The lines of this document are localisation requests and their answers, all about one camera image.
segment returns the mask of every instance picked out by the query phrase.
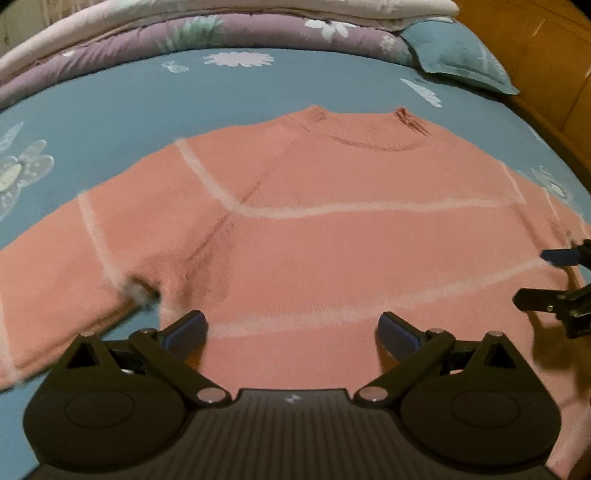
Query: white flower print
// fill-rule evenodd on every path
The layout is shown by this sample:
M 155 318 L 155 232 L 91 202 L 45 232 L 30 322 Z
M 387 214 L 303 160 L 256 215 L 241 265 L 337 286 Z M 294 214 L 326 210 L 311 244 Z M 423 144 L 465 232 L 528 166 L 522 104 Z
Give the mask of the white flower print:
M 393 35 L 384 35 L 382 37 L 382 41 L 379 43 L 379 46 L 382 48 L 383 54 L 386 55 L 387 52 L 392 51 L 395 43 L 396 37 Z
M 214 53 L 204 57 L 205 63 L 214 63 L 215 65 L 225 65 L 228 67 L 262 67 L 270 65 L 275 61 L 273 57 L 266 53 L 257 53 L 251 51 L 231 51 Z
M 543 146 L 545 146 L 546 148 L 550 149 L 550 146 L 546 143 L 546 141 L 539 135 L 538 132 L 536 132 L 533 127 L 531 125 L 527 126 L 530 129 L 530 132 L 532 133 L 532 135 L 534 137 L 536 137 L 536 139 L 538 140 L 538 142 L 540 142 Z
M 7 150 L 16 138 L 22 123 L 12 127 L 0 140 L 0 152 Z M 0 158 L 0 221 L 14 208 L 24 187 L 41 180 L 53 168 L 51 155 L 41 155 L 45 140 L 37 140 L 17 157 Z
M 406 83 L 410 88 L 412 88 L 415 92 L 417 92 L 421 97 L 423 97 L 427 102 L 431 105 L 441 108 L 441 100 L 437 97 L 435 92 L 429 90 L 426 87 L 422 87 L 417 85 L 416 83 L 411 82 L 407 79 L 400 79 L 402 82 Z
M 552 175 L 543 165 L 540 165 L 537 170 L 531 168 L 531 172 L 543 188 L 557 196 L 576 213 L 581 214 L 581 209 L 575 203 L 571 191 L 563 183 L 556 180 L 554 175 Z
M 183 73 L 189 71 L 189 68 L 184 65 L 176 65 L 174 60 L 165 61 L 162 66 L 170 73 Z
M 321 28 L 322 36 L 330 41 L 335 37 L 335 34 L 339 32 L 339 35 L 343 38 L 349 38 L 348 28 L 357 28 L 357 25 L 353 25 L 345 22 L 334 22 L 323 20 L 306 20 L 304 25 L 309 28 Z

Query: wooden bed frame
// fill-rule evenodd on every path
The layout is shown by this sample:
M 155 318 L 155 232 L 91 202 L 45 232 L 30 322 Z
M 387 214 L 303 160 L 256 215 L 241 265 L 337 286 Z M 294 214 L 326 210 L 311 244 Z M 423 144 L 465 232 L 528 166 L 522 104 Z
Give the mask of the wooden bed frame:
M 591 21 L 569 0 L 454 1 L 521 91 L 502 101 L 591 192 Z

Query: folded quilt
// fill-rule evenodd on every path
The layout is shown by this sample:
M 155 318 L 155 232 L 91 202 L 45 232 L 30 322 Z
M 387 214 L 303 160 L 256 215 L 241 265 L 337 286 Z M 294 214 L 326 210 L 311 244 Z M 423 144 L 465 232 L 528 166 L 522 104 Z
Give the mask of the folded quilt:
M 174 12 L 219 11 L 216 0 L 106 0 L 50 25 L 37 35 L 0 57 L 0 81 L 6 82 L 17 72 L 68 46 L 95 38 L 136 20 Z M 389 21 L 426 15 L 457 15 L 452 0 L 226 0 L 227 11 L 298 11 L 320 12 L 320 19 L 334 15 L 367 21 Z

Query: sweater collar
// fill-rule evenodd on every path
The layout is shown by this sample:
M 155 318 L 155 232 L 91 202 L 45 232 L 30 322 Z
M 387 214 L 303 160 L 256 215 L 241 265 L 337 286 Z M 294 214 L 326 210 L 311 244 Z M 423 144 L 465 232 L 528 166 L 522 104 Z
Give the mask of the sweater collar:
M 289 117 L 311 132 L 379 150 L 417 148 L 430 137 L 426 122 L 404 107 L 390 113 L 334 113 L 312 105 Z

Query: pillow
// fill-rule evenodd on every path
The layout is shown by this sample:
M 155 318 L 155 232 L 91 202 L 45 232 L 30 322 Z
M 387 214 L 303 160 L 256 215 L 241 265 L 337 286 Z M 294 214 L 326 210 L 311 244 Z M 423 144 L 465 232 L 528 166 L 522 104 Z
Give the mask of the pillow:
M 459 82 L 494 92 L 519 93 L 501 62 L 472 30 L 459 22 L 420 22 L 400 36 L 427 73 L 453 76 Z

